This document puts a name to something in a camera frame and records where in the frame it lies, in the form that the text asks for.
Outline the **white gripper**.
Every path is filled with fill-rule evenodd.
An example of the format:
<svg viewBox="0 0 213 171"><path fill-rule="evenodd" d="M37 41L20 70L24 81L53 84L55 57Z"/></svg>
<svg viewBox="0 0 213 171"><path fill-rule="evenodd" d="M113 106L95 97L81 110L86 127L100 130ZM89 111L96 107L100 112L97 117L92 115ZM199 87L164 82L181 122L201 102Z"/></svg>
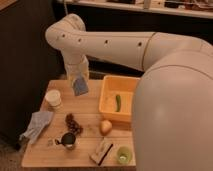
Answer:
<svg viewBox="0 0 213 171"><path fill-rule="evenodd" d="M69 80L69 87L75 94L73 87L74 81L78 76L83 76L85 81L89 79L89 62L85 55L72 56L64 59L65 70L67 79Z"/></svg>

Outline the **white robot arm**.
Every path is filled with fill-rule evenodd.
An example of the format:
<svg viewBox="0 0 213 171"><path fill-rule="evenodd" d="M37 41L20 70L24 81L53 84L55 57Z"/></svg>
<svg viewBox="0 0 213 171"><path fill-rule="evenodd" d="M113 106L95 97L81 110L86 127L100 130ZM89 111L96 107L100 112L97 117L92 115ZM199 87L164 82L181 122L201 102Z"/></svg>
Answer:
<svg viewBox="0 0 213 171"><path fill-rule="evenodd" d="M89 55L141 70L133 95L137 171L213 171L213 45L160 32L88 32L69 14L47 42L72 67Z"/></svg>

